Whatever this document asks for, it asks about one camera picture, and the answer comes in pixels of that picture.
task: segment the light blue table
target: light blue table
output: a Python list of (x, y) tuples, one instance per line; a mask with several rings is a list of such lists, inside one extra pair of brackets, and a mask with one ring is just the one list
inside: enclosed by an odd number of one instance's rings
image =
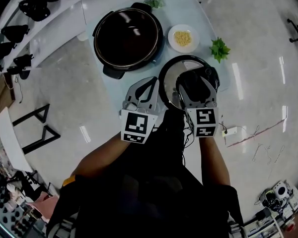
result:
[[(123, 3), (118, 7), (112, 8), (106, 13), (97, 16), (95, 20), (89, 23), (86, 27), (88, 41), (96, 59), (97, 67), (101, 72), (101, 76), (107, 88), (107, 92), (112, 99), (114, 107), (117, 111), (121, 110), (122, 102), (125, 99), (128, 89), (131, 85), (143, 78), (152, 76), (158, 77), (162, 67), (170, 59), (183, 55), (182, 53), (179, 53), (172, 49), (168, 41), (166, 41), (166, 45), (160, 59), (158, 60), (158, 63), (149, 63), (141, 69), (126, 72), (123, 78), (120, 80), (110, 78), (103, 74), (103, 64), (98, 60), (93, 46), (94, 38), (92, 34), (97, 23), (102, 19), (104, 15), (106, 15), (111, 10), (115, 11), (121, 8), (130, 7), (134, 2), (143, 1), (144, 0), (131, 0), (130, 2)], [(209, 22), (209, 19), (205, 15), (203, 9), (201, 8), (201, 5), (198, 3), (197, 0), (164, 0), (164, 7), (154, 9), (152, 13), (161, 23), (163, 33), (166, 37), (168, 36), (169, 29), (177, 24), (187, 24), (196, 29), (200, 35), (200, 44), (198, 48), (189, 55), (194, 55), (204, 59), (209, 65), (213, 66), (217, 70), (221, 84), (219, 87), (219, 91), (223, 91), (229, 87), (230, 79), (225, 64), (223, 62), (219, 64), (218, 61), (216, 61), (211, 56), (211, 50), (209, 49), (209, 47), (212, 45), (211, 40), (216, 39), (216, 35)], [(159, 100), (156, 109), (157, 113), (163, 111), (163, 109), (165, 109), (165, 106), (163, 105), (161, 100)]]

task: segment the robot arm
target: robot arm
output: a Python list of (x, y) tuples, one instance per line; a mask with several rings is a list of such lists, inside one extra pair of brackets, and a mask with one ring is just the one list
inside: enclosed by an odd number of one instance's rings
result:
[(195, 137), (212, 137), (218, 126), (217, 92), (201, 75), (201, 71), (207, 69), (200, 67), (186, 71), (176, 82), (182, 108)]
[(146, 142), (158, 118), (151, 114), (156, 109), (158, 90), (157, 77), (144, 78), (129, 88), (121, 110), (121, 140)]

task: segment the metal frame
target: metal frame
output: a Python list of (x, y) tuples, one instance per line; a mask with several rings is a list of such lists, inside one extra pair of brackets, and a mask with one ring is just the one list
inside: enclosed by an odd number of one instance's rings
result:
[[(19, 118), (18, 120), (15, 120), (12, 125), (13, 126), (17, 126), (18, 124), (22, 123), (23, 121), (35, 116), (41, 123), (45, 123), (46, 122), (46, 118), (48, 115), (48, 111), (50, 108), (50, 104), (47, 104), (39, 109), (36, 109), (30, 113), (28, 113), (27, 115)], [(45, 135), (46, 135), (46, 131), (48, 131), (49, 133), (51, 133), (53, 135), (53, 137), (45, 139)], [(59, 135), (58, 133), (56, 133), (53, 129), (51, 129), (48, 125), (45, 125), (43, 127), (43, 132), (42, 132), (42, 137), (41, 139), (33, 142), (32, 144), (29, 144), (25, 147), (22, 148), (22, 151), (24, 153), (24, 155), (48, 144), (51, 143), (52, 141), (59, 139), (61, 137), (61, 135)]]

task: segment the power strip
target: power strip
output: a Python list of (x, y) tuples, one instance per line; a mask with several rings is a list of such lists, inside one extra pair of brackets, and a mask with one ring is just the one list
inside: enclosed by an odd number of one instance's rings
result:
[(237, 133), (237, 127), (232, 127), (227, 129), (227, 133), (225, 134), (225, 130), (222, 131), (222, 137), (227, 137), (229, 135), (233, 135)]

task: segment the white plate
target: white plate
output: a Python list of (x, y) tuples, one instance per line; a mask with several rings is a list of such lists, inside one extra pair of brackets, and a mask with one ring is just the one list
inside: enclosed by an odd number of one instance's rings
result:
[[(177, 44), (174, 39), (174, 34), (177, 31), (188, 32), (191, 35), (191, 43), (186, 46), (180, 46), (179, 44)], [(189, 25), (175, 25), (170, 29), (168, 33), (168, 41), (176, 51), (181, 53), (190, 53), (195, 51), (195, 49), (198, 47), (200, 37), (197, 31)]]

